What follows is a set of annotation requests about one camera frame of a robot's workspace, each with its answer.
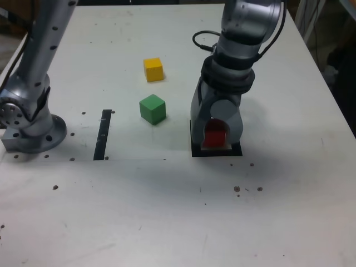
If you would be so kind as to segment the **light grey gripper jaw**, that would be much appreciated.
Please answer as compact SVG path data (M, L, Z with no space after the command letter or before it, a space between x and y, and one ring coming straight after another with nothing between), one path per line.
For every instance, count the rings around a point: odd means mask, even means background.
M243 132L243 122L239 108L230 100L218 100L210 107L212 118L224 123L226 138L230 145L240 142Z

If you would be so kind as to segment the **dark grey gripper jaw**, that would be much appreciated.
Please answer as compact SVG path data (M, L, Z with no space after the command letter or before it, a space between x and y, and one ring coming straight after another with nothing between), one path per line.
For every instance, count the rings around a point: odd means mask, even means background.
M205 140L205 126L211 118L211 106L216 101L215 91L199 79L191 102L190 122L191 141L201 146Z

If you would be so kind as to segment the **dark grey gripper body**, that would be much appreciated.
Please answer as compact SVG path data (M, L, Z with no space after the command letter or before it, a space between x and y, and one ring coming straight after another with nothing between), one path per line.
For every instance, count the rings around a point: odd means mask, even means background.
M215 90L214 91L214 96L218 100L229 100L234 105L240 105L240 103L241 103L241 95L234 95L234 94L224 93L224 92L220 92L220 91Z

